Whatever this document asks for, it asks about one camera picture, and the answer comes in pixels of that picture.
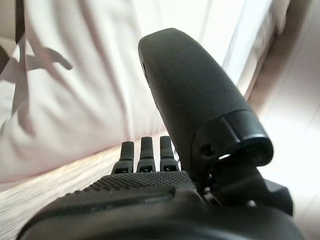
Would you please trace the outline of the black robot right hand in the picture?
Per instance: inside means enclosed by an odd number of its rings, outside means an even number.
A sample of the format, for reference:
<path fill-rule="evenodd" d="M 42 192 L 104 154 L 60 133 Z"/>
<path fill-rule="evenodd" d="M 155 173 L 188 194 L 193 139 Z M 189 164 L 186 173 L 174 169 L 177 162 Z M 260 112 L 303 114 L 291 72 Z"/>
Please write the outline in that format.
<path fill-rule="evenodd" d="M 19 240 L 302 240 L 289 190 L 264 179 L 273 144 L 237 87 L 186 33 L 143 37 L 138 55 L 168 131 L 123 142 L 110 175 L 45 207 Z"/>

